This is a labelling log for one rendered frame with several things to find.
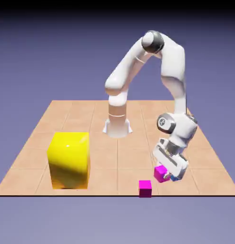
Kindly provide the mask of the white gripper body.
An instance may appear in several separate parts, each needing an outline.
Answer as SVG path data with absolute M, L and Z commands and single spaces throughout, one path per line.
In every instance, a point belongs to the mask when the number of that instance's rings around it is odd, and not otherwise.
M 188 160 L 180 152 L 180 148 L 166 138 L 160 138 L 153 149 L 157 162 L 166 167 L 170 175 L 181 180 L 188 167 Z

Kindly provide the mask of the small magenta cube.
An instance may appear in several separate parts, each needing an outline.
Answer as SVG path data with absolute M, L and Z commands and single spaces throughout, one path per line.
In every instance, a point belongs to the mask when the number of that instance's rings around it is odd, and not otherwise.
M 156 166 L 154 168 L 154 177 L 159 183 L 163 183 L 170 180 L 170 175 L 168 175 L 166 178 L 164 177 L 166 173 L 167 173 L 167 169 L 163 165 Z
M 150 180 L 139 180 L 139 197 L 151 197 L 152 184 Z

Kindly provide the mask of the large yellow box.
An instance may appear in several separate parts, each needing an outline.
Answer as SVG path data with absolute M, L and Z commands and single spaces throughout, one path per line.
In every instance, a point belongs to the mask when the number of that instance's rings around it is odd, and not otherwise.
M 90 173 L 88 132 L 56 132 L 47 158 L 53 189 L 87 189 Z

